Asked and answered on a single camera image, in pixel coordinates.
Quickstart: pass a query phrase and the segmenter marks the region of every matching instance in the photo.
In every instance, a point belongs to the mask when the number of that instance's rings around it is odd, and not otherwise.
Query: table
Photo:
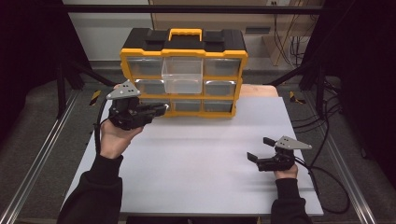
[[[275,155],[262,138],[295,138],[280,97],[253,96],[271,87],[244,85],[232,119],[156,118],[124,152],[121,212],[153,216],[260,216],[276,198],[272,172],[259,172],[247,152]],[[111,102],[107,102],[104,118]],[[295,155],[302,157],[301,151]],[[91,168],[94,139],[87,146],[68,195]],[[323,215],[307,172],[299,172],[308,215]]]

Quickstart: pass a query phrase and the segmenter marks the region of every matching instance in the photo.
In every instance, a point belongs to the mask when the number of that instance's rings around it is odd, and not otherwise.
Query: toolbox
[[[239,30],[134,28],[120,59],[141,101],[166,102],[166,117],[231,118],[248,53]]]

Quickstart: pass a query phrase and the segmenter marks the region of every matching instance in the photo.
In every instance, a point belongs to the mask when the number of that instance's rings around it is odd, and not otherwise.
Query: floor
[[[282,63],[272,66],[268,52],[257,36],[247,36],[247,51],[249,64],[244,71],[244,83],[265,84],[288,73],[292,66]],[[114,69],[114,63],[105,66],[95,66],[96,71],[109,79],[121,82],[123,77],[119,69]],[[68,97],[75,101],[69,111],[67,122],[56,123],[57,95],[56,83],[50,82],[32,90],[27,96],[26,105],[7,141],[0,146],[0,211],[8,214],[14,223],[54,223],[62,206],[64,195],[68,189],[85,146],[92,134],[99,104],[90,105],[95,91],[107,92],[97,81],[83,75],[86,85],[82,91],[71,91],[66,88]],[[335,77],[328,77],[334,86],[339,85]],[[320,148],[326,125],[315,119],[312,108],[315,99],[315,87],[312,91],[300,91],[300,77],[294,77],[283,85],[277,86],[279,96],[283,97],[286,108],[292,120],[297,138]],[[342,114],[342,107],[337,105],[337,99],[332,98],[334,92],[326,91],[325,100],[332,107],[328,127],[330,135],[324,144],[323,151],[316,165],[334,175],[335,178],[348,179],[344,183],[349,192],[352,205],[343,214],[325,212],[322,217],[313,217],[315,223],[396,223],[396,190],[382,175],[375,161],[361,156],[360,144],[355,134],[349,128],[348,121]],[[46,138],[52,128],[62,130],[59,135]],[[304,152],[304,159],[312,161],[318,151]],[[37,155],[42,155],[40,163]],[[345,176],[345,169],[350,175]],[[320,191],[322,206],[329,211],[341,211],[346,207],[347,198],[342,188],[328,175],[315,171]],[[23,181],[26,175],[32,181]],[[21,196],[13,200],[14,195]],[[15,212],[7,213],[7,208],[16,208]]]

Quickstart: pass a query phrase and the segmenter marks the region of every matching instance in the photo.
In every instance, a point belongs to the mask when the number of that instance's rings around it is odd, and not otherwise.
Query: forearm
[[[81,175],[64,203],[57,223],[117,223],[122,198],[121,162],[122,157],[110,160],[97,155],[91,170]]]
[[[272,224],[307,224],[312,220],[305,212],[305,199],[300,197],[297,179],[284,178],[276,181],[278,199],[271,211]]]

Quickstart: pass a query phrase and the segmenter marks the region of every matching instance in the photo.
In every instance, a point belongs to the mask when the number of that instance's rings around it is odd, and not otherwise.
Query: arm
[[[271,209],[272,224],[311,224],[305,212],[305,199],[300,197],[297,187],[297,165],[288,171],[275,171],[278,199]]]
[[[58,216],[63,223],[118,223],[122,198],[119,177],[122,152],[143,128],[124,131],[106,120],[101,127],[101,152],[90,171],[81,175]]]

